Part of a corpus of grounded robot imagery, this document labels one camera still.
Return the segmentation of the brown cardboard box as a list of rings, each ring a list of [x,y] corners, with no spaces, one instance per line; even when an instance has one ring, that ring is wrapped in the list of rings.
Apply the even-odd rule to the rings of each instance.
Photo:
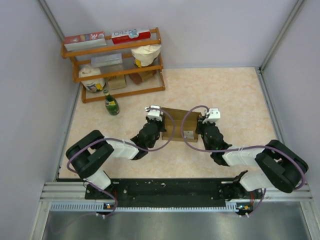
[[[167,108],[167,107],[163,107],[162,109],[165,110],[172,117],[175,123],[175,130],[172,137],[172,141],[183,142],[184,140],[181,134],[181,126],[182,126],[182,121],[185,115],[188,113],[188,111],[182,110],[182,109]],[[161,134],[161,139],[168,140],[173,133],[173,122],[167,115],[163,114],[163,116],[165,117],[164,123],[165,123],[166,132],[163,132]],[[201,116],[202,116],[201,112],[193,111],[186,117],[183,124],[183,131],[194,132],[194,139],[185,138],[187,142],[196,143],[198,141],[199,135],[196,134],[197,118]]]

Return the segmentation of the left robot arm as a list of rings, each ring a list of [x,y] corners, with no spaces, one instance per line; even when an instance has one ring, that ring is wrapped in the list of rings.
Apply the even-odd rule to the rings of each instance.
[[[71,160],[75,172],[78,176],[96,186],[96,192],[102,198],[109,198],[114,191],[111,179],[102,169],[102,165],[108,158],[126,158],[129,160],[139,160],[149,153],[149,149],[155,146],[160,138],[160,133],[166,131],[165,117],[146,117],[147,123],[139,133],[124,142],[123,140],[103,140],[95,143],[90,148],[93,152],[85,149],[89,144],[104,138],[99,130],[93,130],[81,140],[72,145],[65,153],[68,160]]]

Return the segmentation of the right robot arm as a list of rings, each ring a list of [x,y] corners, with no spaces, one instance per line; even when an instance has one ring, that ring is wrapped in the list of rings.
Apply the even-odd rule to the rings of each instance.
[[[236,146],[224,141],[224,136],[214,121],[206,120],[204,116],[197,117],[196,131],[201,135],[205,150],[227,150],[227,152],[212,152],[210,157],[221,166],[249,166],[258,168],[252,172],[241,173],[233,185],[233,192],[239,198],[245,198],[253,190],[271,188],[291,193],[302,180],[301,172],[309,170],[308,164],[292,150],[276,139],[266,146],[272,149],[237,149]],[[301,172],[295,167],[290,157]]]

